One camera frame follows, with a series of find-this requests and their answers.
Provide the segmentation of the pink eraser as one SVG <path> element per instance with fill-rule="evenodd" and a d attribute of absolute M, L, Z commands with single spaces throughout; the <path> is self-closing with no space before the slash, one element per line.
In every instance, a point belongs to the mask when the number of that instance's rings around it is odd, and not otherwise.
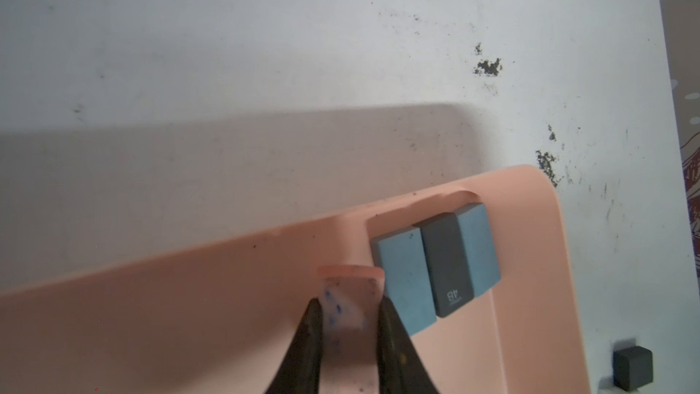
<path fill-rule="evenodd" d="M 385 273 L 375 266 L 322 266 L 321 393 L 377 393 L 377 329 Z"/>

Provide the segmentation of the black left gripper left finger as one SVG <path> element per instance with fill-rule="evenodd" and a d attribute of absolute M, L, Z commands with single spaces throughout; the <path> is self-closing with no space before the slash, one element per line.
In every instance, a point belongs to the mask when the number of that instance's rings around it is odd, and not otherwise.
<path fill-rule="evenodd" d="M 323 358 L 324 313 L 312 298 L 266 394 L 317 394 Z"/>

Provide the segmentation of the pink plastic storage tray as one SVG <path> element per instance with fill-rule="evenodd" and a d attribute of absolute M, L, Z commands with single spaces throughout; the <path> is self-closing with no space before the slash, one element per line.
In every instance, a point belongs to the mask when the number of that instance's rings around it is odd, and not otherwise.
<path fill-rule="evenodd" d="M 414 342 L 443 393 L 587 393 L 561 208 L 523 165 L 4 295 L 5 393 L 262 393 L 324 264 L 485 204 L 501 281 Z"/>

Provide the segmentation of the black eraser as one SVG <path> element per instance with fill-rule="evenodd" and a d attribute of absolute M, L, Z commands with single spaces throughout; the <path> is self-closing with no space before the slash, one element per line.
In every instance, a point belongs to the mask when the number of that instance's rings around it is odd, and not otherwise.
<path fill-rule="evenodd" d="M 612 354 L 614 385 L 632 392 L 654 382 L 653 352 L 641 346 L 616 350 Z"/>
<path fill-rule="evenodd" d="M 440 213 L 415 226 L 423 241 L 436 314 L 448 317 L 475 297 L 457 216 Z"/>

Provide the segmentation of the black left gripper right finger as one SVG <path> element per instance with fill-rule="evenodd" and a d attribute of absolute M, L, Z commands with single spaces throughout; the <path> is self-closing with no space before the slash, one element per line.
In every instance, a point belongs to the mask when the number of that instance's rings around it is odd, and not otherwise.
<path fill-rule="evenodd" d="M 389 297 L 382 297 L 377 322 L 377 371 L 382 394 L 438 392 Z"/>

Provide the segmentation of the teal eraser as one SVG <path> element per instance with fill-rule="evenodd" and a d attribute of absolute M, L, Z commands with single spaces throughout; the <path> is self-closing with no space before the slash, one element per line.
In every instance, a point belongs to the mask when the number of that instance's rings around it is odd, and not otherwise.
<path fill-rule="evenodd" d="M 482 202 L 455 211 L 470 274 L 474 297 L 481 297 L 501 280 L 501 269 L 490 227 L 487 207 Z"/>
<path fill-rule="evenodd" d="M 371 240 L 375 266 L 385 272 L 385 295 L 413 336 L 437 321 L 423 239 L 407 227 Z"/>

